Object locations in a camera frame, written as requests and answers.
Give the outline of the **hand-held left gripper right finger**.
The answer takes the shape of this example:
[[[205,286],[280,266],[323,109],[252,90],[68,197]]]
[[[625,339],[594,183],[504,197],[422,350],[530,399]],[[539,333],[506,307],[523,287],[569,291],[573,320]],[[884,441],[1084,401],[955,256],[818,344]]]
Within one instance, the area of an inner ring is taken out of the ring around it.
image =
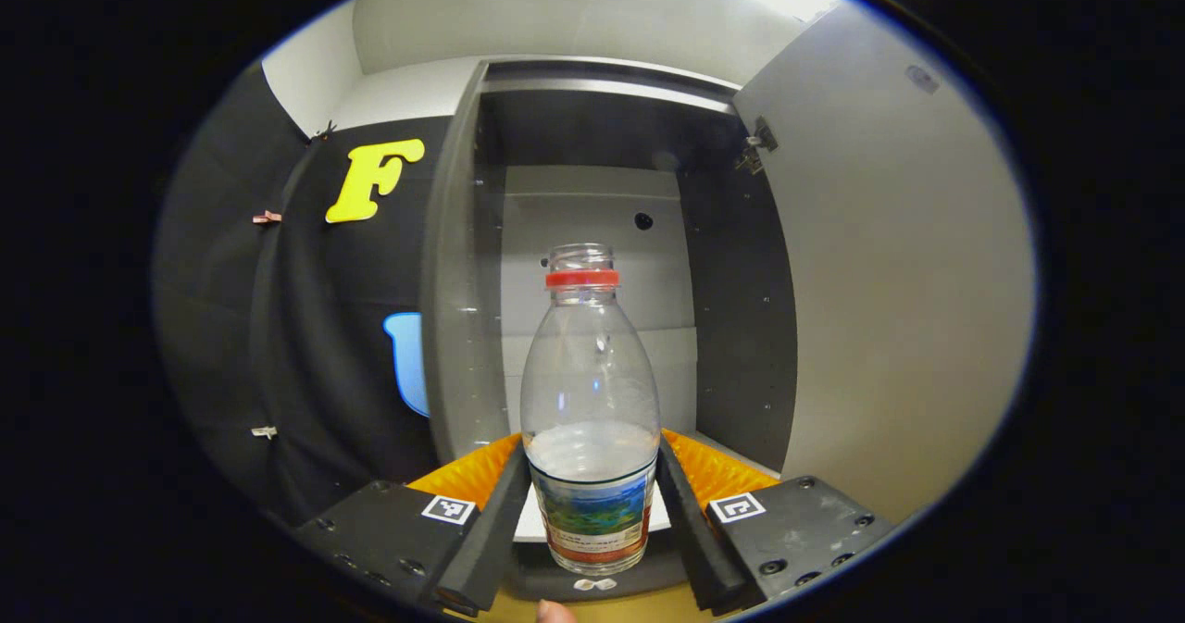
[[[824,479],[775,482],[673,430],[660,443],[656,487],[694,604],[716,616],[792,600],[893,529]]]

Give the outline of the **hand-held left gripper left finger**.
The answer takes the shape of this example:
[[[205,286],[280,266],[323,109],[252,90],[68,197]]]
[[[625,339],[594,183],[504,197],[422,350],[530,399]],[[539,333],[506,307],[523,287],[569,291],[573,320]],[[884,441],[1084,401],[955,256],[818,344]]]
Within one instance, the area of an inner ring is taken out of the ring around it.
[[[373,480],[293,537],[305,550],[406,609],[491,610],[529,497],[520,433],[406,484]]]

